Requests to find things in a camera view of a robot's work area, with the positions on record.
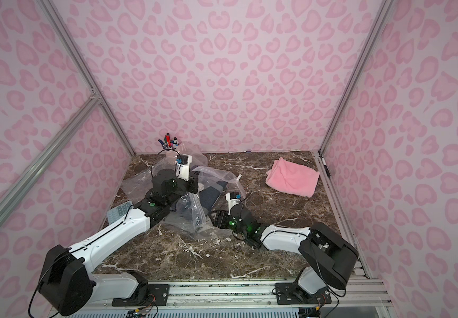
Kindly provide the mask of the clear plastic vacuum bag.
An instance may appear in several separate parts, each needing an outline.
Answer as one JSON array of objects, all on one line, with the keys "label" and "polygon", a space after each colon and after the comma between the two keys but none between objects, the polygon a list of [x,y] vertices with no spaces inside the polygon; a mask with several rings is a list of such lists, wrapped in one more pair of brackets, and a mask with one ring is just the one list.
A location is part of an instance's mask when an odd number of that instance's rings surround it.
[{"label": "clear plastic vacuum bag", "polygon": [[[158,172],[154,173],[153,168],[149,169],[152,177]],[[120,225],[124,229],[124,233],[133,238],[141,233],[145,233],[161,221],[166,219],[170,214],[179,217],[181,209],[185,208],[190,211],[190,220],[194,223],[195,229],[200,229],[200,221],[209,218],[205,216],[204,211],[200,205],[198,189],[198,172],[190,172],[189,177],[197,180],[197,194],[188,193],[178,199],[153,199],[151,198],[150,189],[145,197],[137,204],[133,205],[124,217],[120,219]]]}]

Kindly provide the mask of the pink fluffy blanket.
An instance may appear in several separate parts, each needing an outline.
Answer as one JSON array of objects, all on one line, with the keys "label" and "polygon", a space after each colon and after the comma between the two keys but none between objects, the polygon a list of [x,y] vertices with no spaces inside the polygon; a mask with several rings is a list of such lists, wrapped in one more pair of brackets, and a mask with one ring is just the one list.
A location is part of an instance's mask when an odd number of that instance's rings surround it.
[{"label": "pink fluffy blanket", "polygon": [[267,172],[266,184],[282,193],[301,197],[312,197],[319,181],[320,173],[284,158],[275,160]]}]

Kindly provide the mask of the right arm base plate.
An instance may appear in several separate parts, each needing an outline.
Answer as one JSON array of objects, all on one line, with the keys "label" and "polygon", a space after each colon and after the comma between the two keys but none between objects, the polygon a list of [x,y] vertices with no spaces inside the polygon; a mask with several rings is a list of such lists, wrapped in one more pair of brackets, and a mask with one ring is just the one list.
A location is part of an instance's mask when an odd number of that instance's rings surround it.
[{"label": "right arm base plate", "polygon": [[324,287],[315,294],[303,290],[296,282],[279,282],[272,293],[279,305],[315,305],[325,306],[332,303],[328,288]]}]

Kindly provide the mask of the navy plaid blanket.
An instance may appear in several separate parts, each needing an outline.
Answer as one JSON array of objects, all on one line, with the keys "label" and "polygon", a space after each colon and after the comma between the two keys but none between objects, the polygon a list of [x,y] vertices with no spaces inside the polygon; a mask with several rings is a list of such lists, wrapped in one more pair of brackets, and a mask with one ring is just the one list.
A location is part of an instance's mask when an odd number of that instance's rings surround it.
[{"label": "navy plaid blanket", "polygon": [[219,181],[198,193],[200,205],[204,211],[205,216],[211,213],[212,208],[215,206],[215,203],[219,200],[220,196],[227,188],[227,185],[227,182]]}]

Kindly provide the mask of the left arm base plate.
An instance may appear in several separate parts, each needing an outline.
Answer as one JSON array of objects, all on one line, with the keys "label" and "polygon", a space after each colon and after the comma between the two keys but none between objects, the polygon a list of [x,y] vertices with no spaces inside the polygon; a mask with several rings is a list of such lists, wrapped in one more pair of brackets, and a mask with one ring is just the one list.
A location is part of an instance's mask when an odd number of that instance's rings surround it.
[{"label": "left arm base plate", "polygon": [[114,298],[112,307],[166,306],[169,291],[169,284],[139,284],[129,298]]}]

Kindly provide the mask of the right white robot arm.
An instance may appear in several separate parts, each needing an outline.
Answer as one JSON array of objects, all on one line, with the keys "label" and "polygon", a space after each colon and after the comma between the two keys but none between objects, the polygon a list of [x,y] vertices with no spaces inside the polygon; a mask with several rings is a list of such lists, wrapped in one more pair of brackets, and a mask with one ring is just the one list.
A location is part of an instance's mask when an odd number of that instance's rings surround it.
[{"label": "right white robot arm", "polygon": [[254,249],[282,250],[299,254],[307,261],[308,266],[292,283],[275,285],[273,293],[279,305],[323,306],[332,302],[335,289],[346,291],[359,253],[324,223],[296,229],[266,225],[258,222],[244,204],[234,205],[229,211],[213,211],[208,216],[215,227],[230,230]]}]

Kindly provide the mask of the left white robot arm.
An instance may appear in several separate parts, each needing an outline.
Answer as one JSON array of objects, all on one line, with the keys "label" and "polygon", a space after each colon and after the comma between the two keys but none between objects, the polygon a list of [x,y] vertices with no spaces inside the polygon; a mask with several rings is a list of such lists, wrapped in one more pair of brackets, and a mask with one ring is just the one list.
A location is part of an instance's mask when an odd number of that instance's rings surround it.
[{"label": "left white robot arm", "polygon": [[174,170],[160,171],[145,198],[115,223],[70,247],[57,245],[49,250],[35,292],[64,317],[106,300],[114,307],[154,306],[161,296],[135,270],[116,275],[93,271],[128,241],[164,220],[181,197],[197,192],[198,173],[181,178]]}]

